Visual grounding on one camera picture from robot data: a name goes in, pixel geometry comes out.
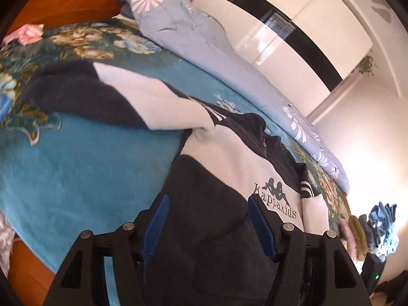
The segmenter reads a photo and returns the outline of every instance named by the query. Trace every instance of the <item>metal bolt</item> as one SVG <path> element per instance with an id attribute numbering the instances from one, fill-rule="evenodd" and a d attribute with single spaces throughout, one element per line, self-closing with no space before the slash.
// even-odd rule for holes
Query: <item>metal bolt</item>
<path id="1" fill-rule="evenodd" d="M 82 239 L 86 239 L 89 238 L 91 236 L 92 232 L 90 232 L 89 230 L 84 230 L 81 232 L 80 237 Z"/>
<path id="2" fill-rule="evenodd" d="M 135 225 L 133 224 L 133 222 L 126 222 L 122 228 L 123 230 L 132 230 L 135 227 Z"/>
<path id="3" fill-rule="evenodd" d="M 336 238 L 337 237 L 337 233 L 333 230 L 329 230 L 328 232 L 326 232 L 326 234 L 330 237 L 330 238 Z"/>
<path id="4" fill-rule="evenodd" d="M 295 228 L 295 226 L 291 223 L 285 223 L 283 225 L 283 229 L 285 229 L 286 231 L 293 231 Z"/>

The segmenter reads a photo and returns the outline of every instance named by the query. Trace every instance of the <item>pink cloth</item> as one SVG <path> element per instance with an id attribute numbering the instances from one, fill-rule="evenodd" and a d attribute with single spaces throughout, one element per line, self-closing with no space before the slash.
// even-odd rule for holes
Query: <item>pink cloth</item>
<path id="1" fill-rule="evenodd" d="M 18 42 L 23 46 L 34 44 L 41 40 L 41 37 L 44 34 L 44 31 L 42 30 L 43 27 L 44 25 L 25 24 L 18 30 L 6 36 L 3 39 L 3 45 L 8 44 L 14 39 L 18 39 Z"/>
<path id="2" fill-rule="evenodd" d="M 353 261 L 357 261 L 357 242 L 353 233 L 351 232 L 350 227 L 348 226 L 347 220 L 341 219 L 340 227 L 347 240 L 347 252 Z"/>

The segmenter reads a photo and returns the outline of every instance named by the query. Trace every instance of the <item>wooden floor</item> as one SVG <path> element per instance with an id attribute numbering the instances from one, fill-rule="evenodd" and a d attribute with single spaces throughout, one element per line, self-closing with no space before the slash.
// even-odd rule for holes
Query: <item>wooden floor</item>
<path id="1" fill-rule="evenodd" d="M 14 243 L 9 281 L 24 306 L 42 306 L 54 276 L 22 241 Z"/>

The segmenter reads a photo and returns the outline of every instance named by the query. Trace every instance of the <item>black and white sweatshirt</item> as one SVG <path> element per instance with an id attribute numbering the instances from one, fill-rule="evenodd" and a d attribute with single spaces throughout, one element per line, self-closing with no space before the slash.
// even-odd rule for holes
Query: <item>black and white sweatshirt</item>
<path id="1" fill-rule="evenodd" d="M 263 305 L 276 265 L 263 255 L 247 199 L 283 222 L 323 234 L 328 210 L 257 114 L 234 114 L 164 82 L 114 66 L 61 61 L 38 70 L 23 99 L 116 125 L 187 130 L 162 192 L 170 210 L 145 283 L 151 305 Z"/>

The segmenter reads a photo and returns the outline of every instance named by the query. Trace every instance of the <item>black stripe on wardrobe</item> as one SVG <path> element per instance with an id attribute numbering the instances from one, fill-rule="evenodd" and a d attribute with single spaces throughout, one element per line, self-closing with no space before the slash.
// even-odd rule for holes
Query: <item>black stripe on wardrobe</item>
<path id="1" fill-rule="evenodd" d="M 245 10 L 280 36 L 313 69 L 329 91 L 342 81 L 319 47 L 288 16 L 266 0 L 227 0 Z"/>

